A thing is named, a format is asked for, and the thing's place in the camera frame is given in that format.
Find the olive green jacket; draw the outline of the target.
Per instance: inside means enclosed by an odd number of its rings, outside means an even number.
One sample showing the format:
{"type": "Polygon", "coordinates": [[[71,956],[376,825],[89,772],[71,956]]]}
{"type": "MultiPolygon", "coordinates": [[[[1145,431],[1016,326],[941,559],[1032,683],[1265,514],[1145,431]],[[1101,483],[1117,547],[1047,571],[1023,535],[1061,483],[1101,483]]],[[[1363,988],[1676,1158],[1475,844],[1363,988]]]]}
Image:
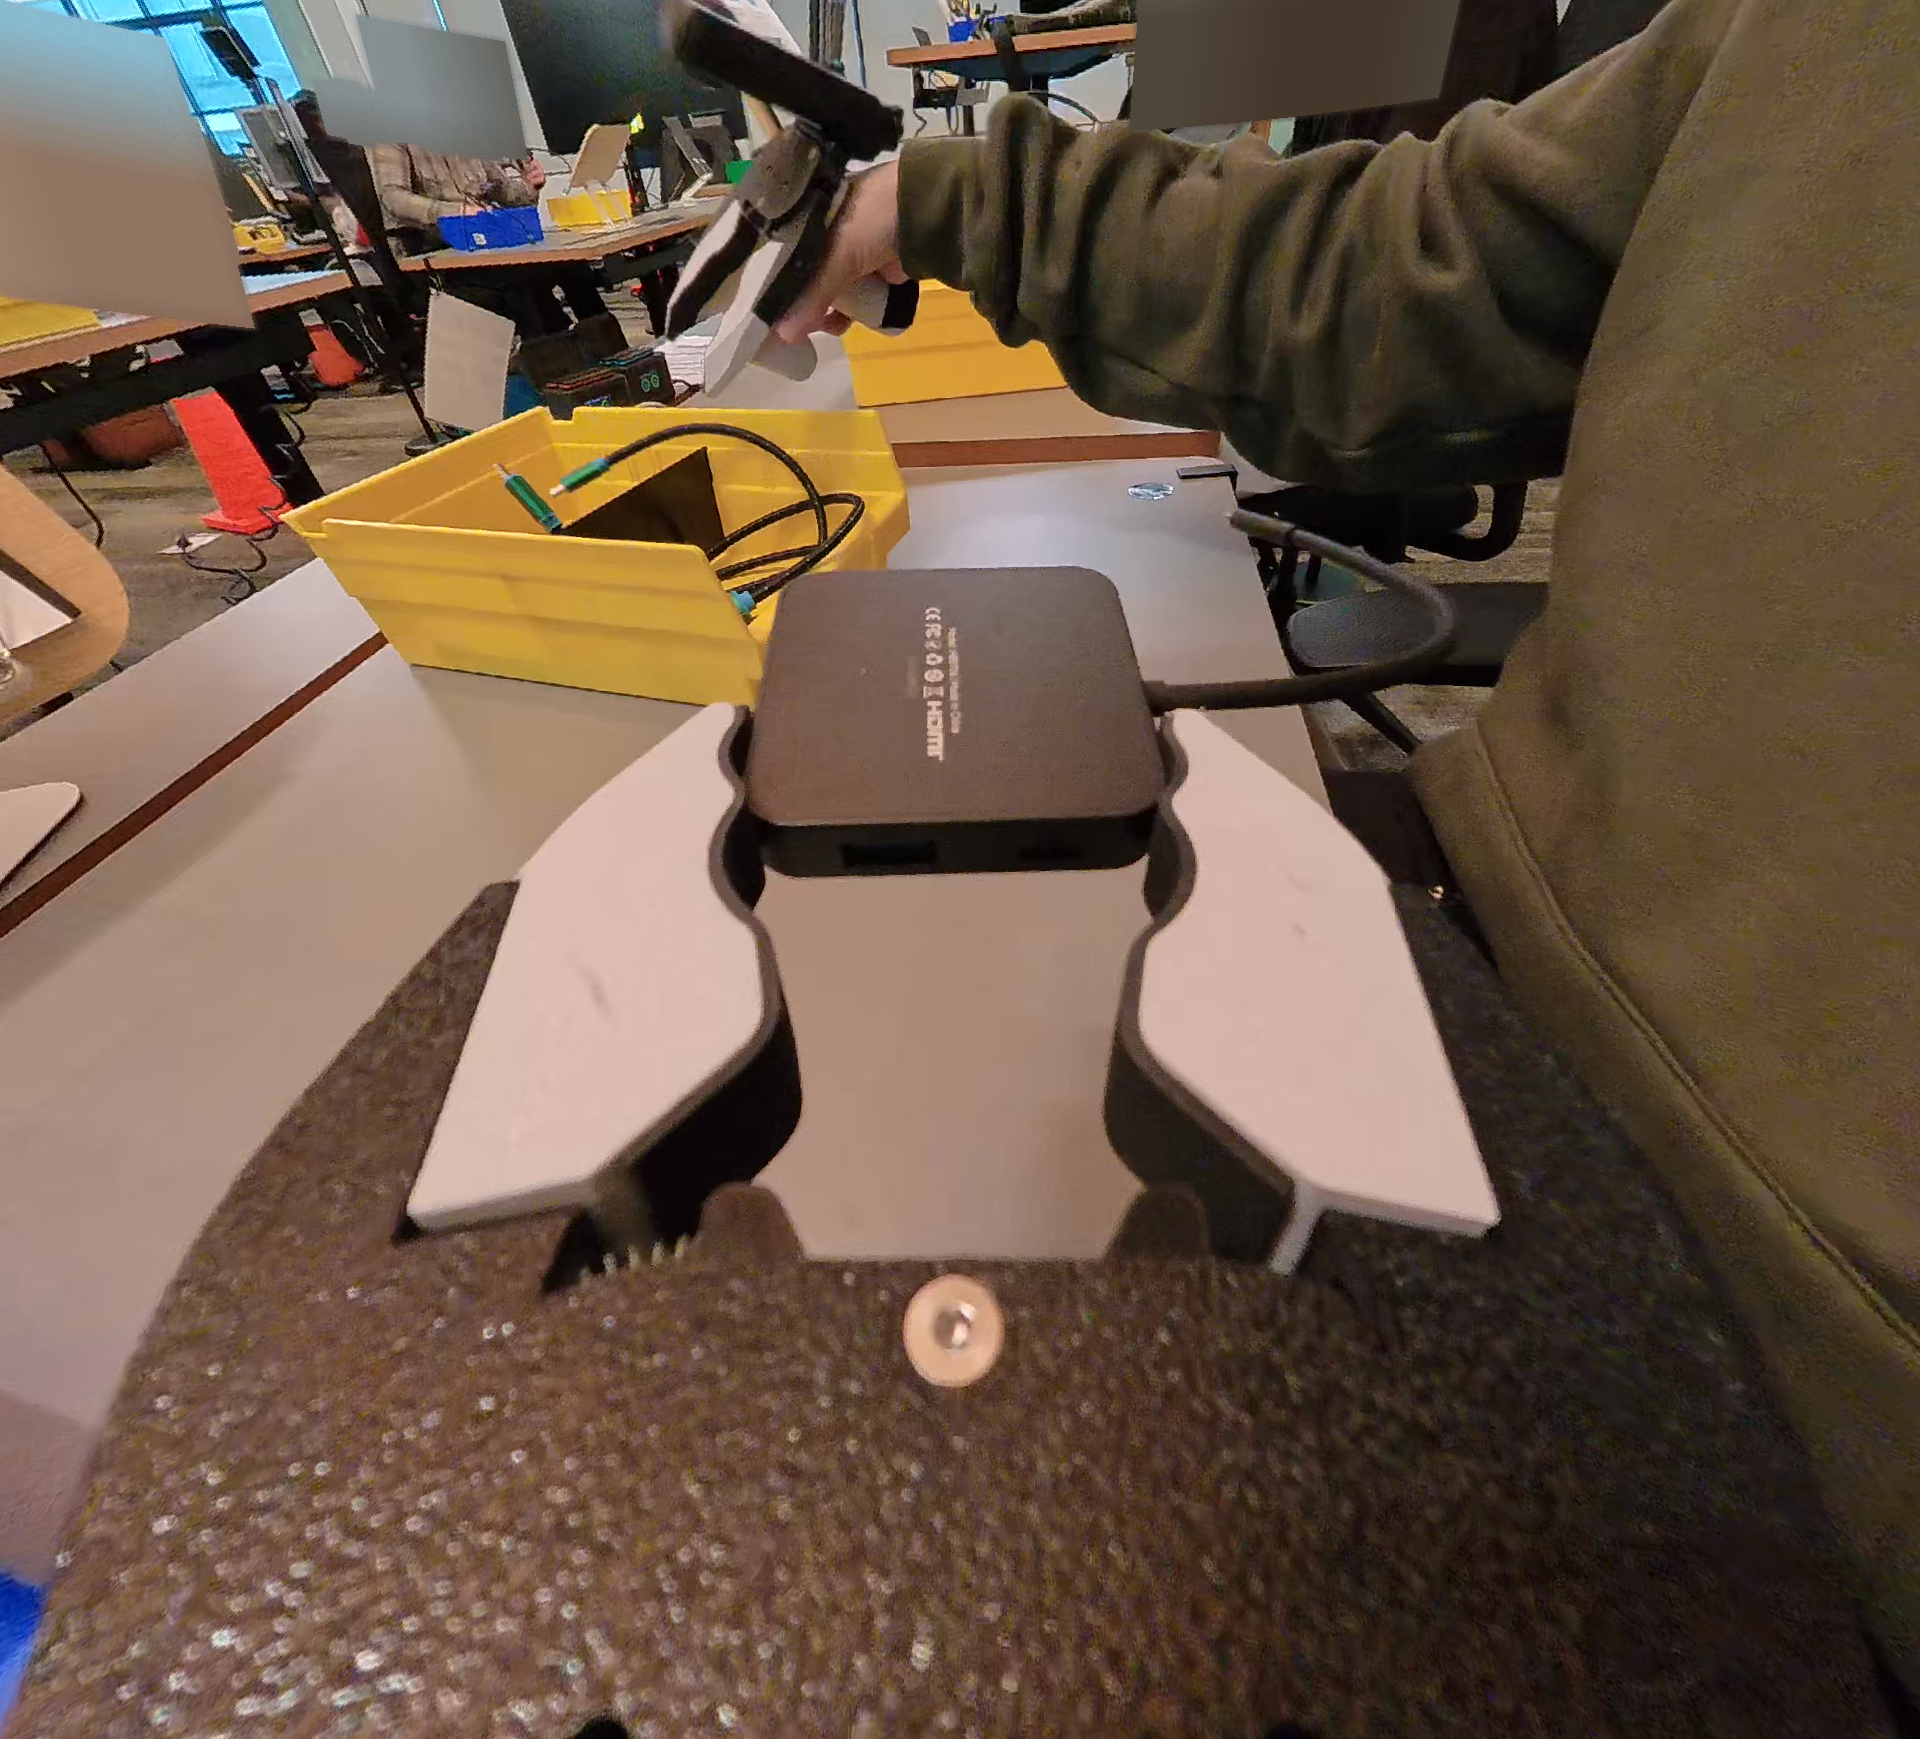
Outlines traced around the olive green jacket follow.
{"type": "Polygon", "coordinates": [[[1673,0],[1404,168],[1518,326],[1613,272],[1549,606],[1428,812],[1917,1687],[1917,0],[1673,0]]]}

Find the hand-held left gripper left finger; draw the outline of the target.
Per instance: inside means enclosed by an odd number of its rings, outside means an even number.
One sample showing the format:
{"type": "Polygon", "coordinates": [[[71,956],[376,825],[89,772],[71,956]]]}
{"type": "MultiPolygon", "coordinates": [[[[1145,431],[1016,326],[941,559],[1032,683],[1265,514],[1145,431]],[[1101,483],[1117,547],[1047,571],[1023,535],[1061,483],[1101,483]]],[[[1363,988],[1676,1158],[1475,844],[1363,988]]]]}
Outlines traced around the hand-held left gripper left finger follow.
{"type": "Polygon", "coordinates": [[[708,704],[522,865],[407,1219],[691,1232],[789,1142],[789,1019],[754,918],[751,718],[708,704]]]}

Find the grey desk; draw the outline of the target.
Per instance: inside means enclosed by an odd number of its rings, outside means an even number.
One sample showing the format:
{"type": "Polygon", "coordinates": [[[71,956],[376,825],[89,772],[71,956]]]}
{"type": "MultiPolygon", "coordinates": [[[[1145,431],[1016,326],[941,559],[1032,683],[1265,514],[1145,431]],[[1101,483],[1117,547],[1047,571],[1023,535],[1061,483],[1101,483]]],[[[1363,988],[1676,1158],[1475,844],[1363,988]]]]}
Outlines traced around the grey desk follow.
{"type": "Polygon", "coordinates": [[[904,470],[1224,456],[1220,434],[1098,415],[1067,388],[885,404],[876,415],[904,470]]]}
{"type": "MultiPolygon", "coordinates": [[[[449,922],[684,710],[379,650],[2,940],[2,1420],[85,1453],[187,1251],[449,922]]],[[[770,876],[815,1256],[1095,1256],[1141,873],[770,876]]]]}

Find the blue plastic bin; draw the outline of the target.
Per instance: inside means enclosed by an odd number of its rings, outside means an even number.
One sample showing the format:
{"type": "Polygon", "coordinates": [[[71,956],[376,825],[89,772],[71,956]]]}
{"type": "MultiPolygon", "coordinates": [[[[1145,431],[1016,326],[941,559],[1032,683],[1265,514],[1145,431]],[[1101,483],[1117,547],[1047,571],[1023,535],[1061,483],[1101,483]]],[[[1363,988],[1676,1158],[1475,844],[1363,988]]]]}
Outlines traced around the blue plastic bin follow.
{"type": "Polygon", "coordinates": [[[45,1590],[2,1571],[0,1607],[2,1607],[0,1715],[2,1715],[2,1737],[5,1737],[18,1691],[24,1691],[25,1669],[31,1662],[35,1637],[42,1630],[45,1590]]]}

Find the black bin divider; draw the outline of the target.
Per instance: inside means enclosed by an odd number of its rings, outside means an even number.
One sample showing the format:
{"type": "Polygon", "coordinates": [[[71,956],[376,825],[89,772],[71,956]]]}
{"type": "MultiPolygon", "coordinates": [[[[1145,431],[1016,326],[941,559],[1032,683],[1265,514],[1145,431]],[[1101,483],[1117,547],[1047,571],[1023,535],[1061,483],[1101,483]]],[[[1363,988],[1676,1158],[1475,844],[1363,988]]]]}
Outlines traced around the black bin divider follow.
{"type": "Polygon", "coordinates": [[[612,546],[680,546],[705,559],[731,547],[708,447],[673,457],[652,478],[623,483],[594,511],[562,527],[562,537],[591,537],[612,546]]]}

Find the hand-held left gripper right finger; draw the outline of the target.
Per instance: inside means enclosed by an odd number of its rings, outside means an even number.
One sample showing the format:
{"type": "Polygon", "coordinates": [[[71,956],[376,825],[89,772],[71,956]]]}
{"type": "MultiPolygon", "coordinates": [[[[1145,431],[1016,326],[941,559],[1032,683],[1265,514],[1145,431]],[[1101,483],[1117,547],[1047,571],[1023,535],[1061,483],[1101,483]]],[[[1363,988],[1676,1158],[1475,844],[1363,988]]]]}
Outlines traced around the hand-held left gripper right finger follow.
{"type": "Polygon", "coordinates": [[[1203,710],[1162,718],[1167,787],[1129,948],[1108,1142],[1224,1262],[1292,1273],[1325,1219],[1479,1241],[1500,1223],[1380,861],[1203,710]]]}

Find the black monitor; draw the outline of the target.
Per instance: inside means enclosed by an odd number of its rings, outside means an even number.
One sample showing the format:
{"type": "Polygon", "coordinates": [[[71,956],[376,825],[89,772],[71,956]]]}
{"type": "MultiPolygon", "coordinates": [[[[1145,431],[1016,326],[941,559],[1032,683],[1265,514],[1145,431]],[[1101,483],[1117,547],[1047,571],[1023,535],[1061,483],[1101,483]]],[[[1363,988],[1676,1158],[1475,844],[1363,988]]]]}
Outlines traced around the black monitor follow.
{"type": "Polygon", "coordinates": [[[665,119],[719,119],[749,137],[745,107],[689,75],[664,43],[664,0],[499,0],[545,147],[579,155],[591,126],[639,119],[644,168],[660,168],[665,119]]]}

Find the person's right hand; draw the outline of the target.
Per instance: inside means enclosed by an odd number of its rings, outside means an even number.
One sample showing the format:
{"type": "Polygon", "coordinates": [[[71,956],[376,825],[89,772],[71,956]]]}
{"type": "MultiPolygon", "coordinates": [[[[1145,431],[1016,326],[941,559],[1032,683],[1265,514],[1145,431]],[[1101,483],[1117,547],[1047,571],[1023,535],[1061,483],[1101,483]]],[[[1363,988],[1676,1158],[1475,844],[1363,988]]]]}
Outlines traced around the person's right hand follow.
{"type": "Polygon", "coordinates": [[[826,230],[786,275],[786,306],[770,325],[780,342],[845,335],[850,325],[894,329],[909,315],[913,281],[898,263],[898,159],[847,176],[826,230]]]}

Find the black port hub box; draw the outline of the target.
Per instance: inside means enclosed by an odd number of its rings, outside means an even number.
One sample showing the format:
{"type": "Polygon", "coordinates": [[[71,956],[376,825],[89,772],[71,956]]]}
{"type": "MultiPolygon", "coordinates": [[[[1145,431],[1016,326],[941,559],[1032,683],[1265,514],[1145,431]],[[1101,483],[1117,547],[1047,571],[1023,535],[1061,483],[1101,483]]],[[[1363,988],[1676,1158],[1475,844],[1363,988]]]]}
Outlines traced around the black port hub box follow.
{"type": "Polygon", "coordinates": [[[775,603],[741,787],[783,878],[1129,868],[1165,786],[1104,574],[823,574],[775,603]]]}

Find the person's right forearm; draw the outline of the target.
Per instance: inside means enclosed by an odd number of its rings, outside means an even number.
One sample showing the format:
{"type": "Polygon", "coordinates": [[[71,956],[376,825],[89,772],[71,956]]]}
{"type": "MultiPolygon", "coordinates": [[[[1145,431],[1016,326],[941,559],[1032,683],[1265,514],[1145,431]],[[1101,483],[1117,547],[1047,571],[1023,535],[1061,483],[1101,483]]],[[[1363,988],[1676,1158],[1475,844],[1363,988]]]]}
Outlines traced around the person's right forearm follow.
{"type": "Polygon", "coordinates": [[[1673,115],[1621,67],[1431,142],[1085,136],[1004,104],[898,155],[898,261],[1069,391],[1349,493],[1549,478],[1673,115]]]}

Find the wooden clipboard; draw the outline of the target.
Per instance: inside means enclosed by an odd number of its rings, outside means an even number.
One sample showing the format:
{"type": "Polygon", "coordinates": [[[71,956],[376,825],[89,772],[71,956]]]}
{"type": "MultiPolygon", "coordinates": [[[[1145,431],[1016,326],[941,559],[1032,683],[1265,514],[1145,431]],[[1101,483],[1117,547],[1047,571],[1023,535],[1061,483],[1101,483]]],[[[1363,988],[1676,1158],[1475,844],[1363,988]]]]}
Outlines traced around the wooden clipboard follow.
{"type": "Polygon", "coordinates": [[[2,470],[2,729],[78,695],[125,640],[119,571],[2,470]]]}

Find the yellow plastic bin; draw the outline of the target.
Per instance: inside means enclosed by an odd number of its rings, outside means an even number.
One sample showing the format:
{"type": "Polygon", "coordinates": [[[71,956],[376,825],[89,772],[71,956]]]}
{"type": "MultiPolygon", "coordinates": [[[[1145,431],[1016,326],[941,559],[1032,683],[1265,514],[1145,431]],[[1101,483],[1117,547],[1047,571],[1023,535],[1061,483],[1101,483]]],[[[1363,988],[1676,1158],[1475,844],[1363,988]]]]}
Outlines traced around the yellow plastic bin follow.
{"type": "Polygon", "coordinates": [[[778,597],[909,531],[874,406],[583,406],[467,434],[286,515],[419,670],[660,701],[754,698],[778,597]],[[731,547],[562,537],[708,447],[731,547]]]}
{"type": "Polygon", "coordinates": [[[850,325],[843,339],[859,406],[979,401],[1067,388],[1047,345],[1004,345],[964,293],[920,284],[915,320],[904,335],[850,325]]]}

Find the hanging white sheet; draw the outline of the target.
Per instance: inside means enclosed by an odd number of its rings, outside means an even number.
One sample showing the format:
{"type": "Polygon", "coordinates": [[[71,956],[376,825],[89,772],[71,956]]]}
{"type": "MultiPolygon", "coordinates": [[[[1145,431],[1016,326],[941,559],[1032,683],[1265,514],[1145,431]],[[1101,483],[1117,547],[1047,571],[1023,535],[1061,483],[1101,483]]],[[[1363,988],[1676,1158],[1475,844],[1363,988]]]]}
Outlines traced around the hanging white sheet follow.
{"type": "Polygon", "coordinates": [[[501,424],[514,320],[442,284],[430,293],[419,404],[433,428],[481,434],[501,424]]]}

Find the white stand base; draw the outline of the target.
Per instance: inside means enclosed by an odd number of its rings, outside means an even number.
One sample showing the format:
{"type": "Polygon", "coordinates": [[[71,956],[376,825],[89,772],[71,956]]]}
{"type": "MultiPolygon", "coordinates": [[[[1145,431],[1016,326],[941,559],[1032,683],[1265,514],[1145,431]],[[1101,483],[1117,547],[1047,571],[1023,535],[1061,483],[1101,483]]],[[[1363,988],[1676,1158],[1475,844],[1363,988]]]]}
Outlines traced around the white stand base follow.
{"type": "Polygon", "coordinates": [[[45,844],[79,812],[84,787],[75,782],[35,782],[0,796],[0,882],[2,889],[45,850],[45,844]]]}

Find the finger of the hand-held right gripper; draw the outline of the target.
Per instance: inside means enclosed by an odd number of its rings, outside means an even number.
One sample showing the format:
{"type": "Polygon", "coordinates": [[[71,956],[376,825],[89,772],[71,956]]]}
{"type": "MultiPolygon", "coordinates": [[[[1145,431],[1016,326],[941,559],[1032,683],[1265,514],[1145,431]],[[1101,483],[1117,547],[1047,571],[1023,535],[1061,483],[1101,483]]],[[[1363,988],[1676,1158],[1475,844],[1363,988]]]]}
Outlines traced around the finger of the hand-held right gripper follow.
{"type": "MultiPolygon", "coordinates": [[[[736,200],[716,213],[713,226],[705,230],[680,272],[660,338],[682,339],[699,326],[702,319],[719,319],[733,300],[740,272],[766,242],[783,243],[780,219],[766,214],[745,200],[736,200]]],[[[778,298],[783,298],[780,279],[783,272],[775,275],[775,284],[759,308],[770,326],[778,325],[778,298]]]]}
{"type": "Polygon", "coordinates": [[[761,319],[761,300],[778,281],[778,272],[786,266],[786,257],[789,254],[783,243],[766,242],[740,272],[733,300],[719,315],[702,361],[702,391],[709,401],[719,401],[751,366],[780,381],[814,379],[820,366],[814,339],[780,339],[778,329],[761,319]]]}

